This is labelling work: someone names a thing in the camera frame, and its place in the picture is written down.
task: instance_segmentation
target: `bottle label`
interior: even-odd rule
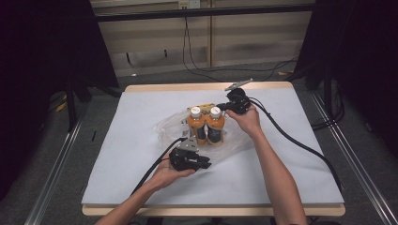
[[[222,130],[209,127],[207,138],[213,143],[219,143],[222,140]]]
[[[196,135],[196,139],[204,140],[206,138],[205,126],[200,128],[190,127],[190,130],[191,130],[191,136]]]

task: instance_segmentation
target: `white table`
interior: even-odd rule
[[[157,122],[192,105],[226,102],[223,89],[230,84],[129,86],[91,173],[82,200],[84,214],[106,215],[130,196],[164,151],[153,131]],[[253,82],[243,89],[265,105],[286,133],[322,153],[291,83]],[[344,200],[326,164],[288,141],[263,113],[260,116],[269,142],[295,177],[306,215],[343,215]],[[273,212],[255,150],[249,146],[158,191],[137,215],[245,217],[272,216]]]

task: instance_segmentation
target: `bottle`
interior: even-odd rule
[[[191,114],[187,119],[190,127],[190,136],[195,136],[198,145],[203,145],[206,142],[205,124],[206,118],[202,115],[199,107],[192,107]]]
[[[225,124],[225,118],[219,107],[213,107],[210,110],[210,116],[207,117],[207,142],[213,145],[223,143],[222,129]]]

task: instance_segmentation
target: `white tabletop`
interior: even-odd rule
[[[291,85],[284,83],[281,88],[245,91],[249,97],[257,98],[264,104],[286,133],[322,153]],[[221,88],[123,93],[84,193],[84,207],[112,208],[130,196],[145,172],[164,151],[154,130],[158,122],[189,106],[226,102],[225,96],[226,92]],[[288,141],[263,113],[260,113],[260,119],[269,142],[294,176],[304,205],[334,205],[341,209],[338,214],[343,214],[344,200],[327,165]],[[239,137],[248,139],[244,133]],[[216,160],[207,170],[199,170],[158,191],[148,200],[145,208],[269,207],[253,145],[245,143],[241,148],[232,155],[226,153],[222,160]]]

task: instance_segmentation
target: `hand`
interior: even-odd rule
[[[156,190],[168,187],[180,177],[186,177],[195,173],[195,170],[185,170],[179,172],[174,169],[170,164],[169,154],[170,152],[164,155],[162,162],[158,165],[158,168],[148,180],[148,182],[151,182],[155,185]]]
[[[253,135],[262,132],[260,116],[258,115],[258,111],[255,106],[251,105],[248,111],[244,114],[236,114],[230,110],[227,110],[226,113],[231,118],[235,119],[240,128],[249,134],[249,136],[253,137]]]

